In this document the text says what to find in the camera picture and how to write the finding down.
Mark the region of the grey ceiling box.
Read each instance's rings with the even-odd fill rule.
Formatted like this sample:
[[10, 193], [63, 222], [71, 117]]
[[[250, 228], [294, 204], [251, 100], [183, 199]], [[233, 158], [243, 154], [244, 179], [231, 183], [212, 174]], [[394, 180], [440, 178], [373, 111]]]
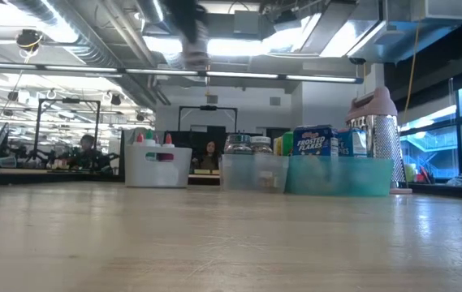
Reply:
[[259, 33], [259, 14], [256, 11], [235, 11], [233, 32], [257, 35]]

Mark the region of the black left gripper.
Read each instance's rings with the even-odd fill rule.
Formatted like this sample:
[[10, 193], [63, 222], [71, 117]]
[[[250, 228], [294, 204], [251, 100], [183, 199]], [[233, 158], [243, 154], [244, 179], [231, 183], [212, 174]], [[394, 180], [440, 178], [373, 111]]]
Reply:
[[175, 26], [190, 43], [207, 37], [207, 10], [197, 0], [164, 0], [164, 5]]

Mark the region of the long ceiling light strip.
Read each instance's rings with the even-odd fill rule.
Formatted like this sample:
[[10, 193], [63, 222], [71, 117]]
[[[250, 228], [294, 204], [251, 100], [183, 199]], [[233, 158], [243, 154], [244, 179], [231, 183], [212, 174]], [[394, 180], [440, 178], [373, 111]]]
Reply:
[[165, 75], [183, 77], [216, 77], [216, 78], [237, 78], [237, 79], [269, 79], [283, 81], [300, 81], [315, 83], [335, 84], [361, 84], [364, 79], [361, 77], [346, 77], [332, 75], [293, 75], [273, 73], [252, 73], [252, 72], [231, 72], [231, 71], [189, 71], [169, 69], [144, 69], [144, 68], [123, 68], [123, 67], [80, 67], [68, 65], [46, 65], [46, 64], [24, 64], [0, 62], [0, 70], [21, 70], [21, 71], [55, 71], [67, 73], [88, 73], [102, 75]]

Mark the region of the green lid spice jar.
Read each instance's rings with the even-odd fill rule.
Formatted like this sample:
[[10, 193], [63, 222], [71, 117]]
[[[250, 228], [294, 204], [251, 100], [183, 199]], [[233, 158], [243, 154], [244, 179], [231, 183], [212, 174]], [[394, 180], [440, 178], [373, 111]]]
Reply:
[[224, 152], [226, 154], [252, 154], [251, 136], [231, 134], [227, 137]]

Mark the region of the green plastic tray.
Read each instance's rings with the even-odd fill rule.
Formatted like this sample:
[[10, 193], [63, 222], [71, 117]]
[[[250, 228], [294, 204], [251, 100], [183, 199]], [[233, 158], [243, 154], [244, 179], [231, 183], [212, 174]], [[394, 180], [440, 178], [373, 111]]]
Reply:
[[383, 197], [390, 193], [391, 159], [293, 156], [285, 192], [289, 195]]

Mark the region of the small clear glass jar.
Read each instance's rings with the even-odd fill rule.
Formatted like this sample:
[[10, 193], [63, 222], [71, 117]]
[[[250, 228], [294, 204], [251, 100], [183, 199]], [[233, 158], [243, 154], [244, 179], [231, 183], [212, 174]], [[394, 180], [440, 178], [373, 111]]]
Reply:
[[209, 65], [207, 40], [199, 39], [190, 42], [188, 39], [183, 39], [181, 44], [184, 67], [193, 71], [204, 71]]

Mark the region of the navy mini cereal box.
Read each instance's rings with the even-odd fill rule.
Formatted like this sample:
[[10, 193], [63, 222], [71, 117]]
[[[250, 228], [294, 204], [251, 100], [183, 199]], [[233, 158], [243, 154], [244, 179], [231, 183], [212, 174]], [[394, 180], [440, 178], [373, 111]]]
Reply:
[[337, 131], [331, 125], [297, 127], [293, 131], [292, 155], [337, 157]]

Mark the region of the blue Rice Krispies box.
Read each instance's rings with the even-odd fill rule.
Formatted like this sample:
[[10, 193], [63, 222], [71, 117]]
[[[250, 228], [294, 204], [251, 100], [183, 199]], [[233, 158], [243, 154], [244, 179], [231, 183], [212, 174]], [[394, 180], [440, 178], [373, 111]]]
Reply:
[[340, 157], [367, 157], [367, 138], [359, 128], [345, 128], [337, 131], [338, 154]]

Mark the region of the silver ventilation duct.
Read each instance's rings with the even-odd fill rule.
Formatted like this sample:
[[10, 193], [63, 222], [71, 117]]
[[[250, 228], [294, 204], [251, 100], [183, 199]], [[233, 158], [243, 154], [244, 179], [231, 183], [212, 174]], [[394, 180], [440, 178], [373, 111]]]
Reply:
[[[42, 30], [53, 41], [63, 43], [65, 50], [91, 67], [123, 65], [87, 21], [68, 0], [7, 0], [23, 13], [43, 23]], [[108, 79], [118, 85], [136, 104], [153, 108], [165, 101], [145, 81], [124, 74]]]

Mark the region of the green mini cereal box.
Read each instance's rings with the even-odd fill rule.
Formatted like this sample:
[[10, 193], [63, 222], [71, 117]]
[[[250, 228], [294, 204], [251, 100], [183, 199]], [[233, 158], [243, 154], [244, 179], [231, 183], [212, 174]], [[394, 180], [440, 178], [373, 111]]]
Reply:
[[291, 156], [293, 152], [293, 132], [285, 132], [282, 136], [282, 155]]

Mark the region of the grey translucent handled bin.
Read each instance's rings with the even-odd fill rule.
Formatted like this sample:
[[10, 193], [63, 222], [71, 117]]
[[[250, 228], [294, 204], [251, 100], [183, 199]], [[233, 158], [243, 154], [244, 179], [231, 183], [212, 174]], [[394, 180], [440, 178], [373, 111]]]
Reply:
[[124, 153], [125, 186], [185, 188], [191, 159], [190, 148], [127, 145]]

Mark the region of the grey rectangular air duct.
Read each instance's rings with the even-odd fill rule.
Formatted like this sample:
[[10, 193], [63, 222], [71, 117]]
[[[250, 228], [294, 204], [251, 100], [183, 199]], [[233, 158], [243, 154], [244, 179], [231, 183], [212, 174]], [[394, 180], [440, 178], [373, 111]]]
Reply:
[[397, 63], [462, 24], [462, 0], [294, 0], [276, 10], [269, 53]]

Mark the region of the clear plastic container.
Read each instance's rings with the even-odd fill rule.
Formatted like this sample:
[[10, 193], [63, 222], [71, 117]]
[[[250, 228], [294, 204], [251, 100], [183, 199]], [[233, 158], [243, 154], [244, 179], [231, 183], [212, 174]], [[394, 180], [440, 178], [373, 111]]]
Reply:
[[[282, 194], [285, 192], [289, 157], [268, 154], [224, 154], [220, 161], [220, 185], [224, 191], [258, 191]], [[258, 184], [261, 171], [278, 175], [278, 190], [265, 191]]]

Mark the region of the ceiling light panel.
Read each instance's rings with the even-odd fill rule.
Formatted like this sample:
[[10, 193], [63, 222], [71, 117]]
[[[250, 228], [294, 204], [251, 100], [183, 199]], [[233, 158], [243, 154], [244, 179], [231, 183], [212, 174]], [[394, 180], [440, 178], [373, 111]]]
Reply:
[[[154, 52], [179, 54], [182, 51], [181, 42], [176, 38], [144, 36], [144, 41], [148, 48]], [[268, 54], [270, 48], [261, 41], [210, 39], [207, 52], [211, 56], [258, 56]]]

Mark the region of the person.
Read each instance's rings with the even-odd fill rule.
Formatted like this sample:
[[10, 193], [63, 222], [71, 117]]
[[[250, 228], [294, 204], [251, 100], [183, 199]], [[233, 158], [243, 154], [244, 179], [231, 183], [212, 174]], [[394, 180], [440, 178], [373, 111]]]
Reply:
[[214, 141], [210, 141], [205, 146], [205, 152], [194, 163], [199, 170], [218, 170], [219, 169], [219, 152]]
[[53, 163], [59, 163], [59, 168], [81, 170], [91, 173], [112, 174], [111, 162], [119, 158], [119, 154], [103, 154], [94, 148], [95, 137], [83, 135], [80, 139], [80, 148], [75, 152], [64, 153], [55, 157]]

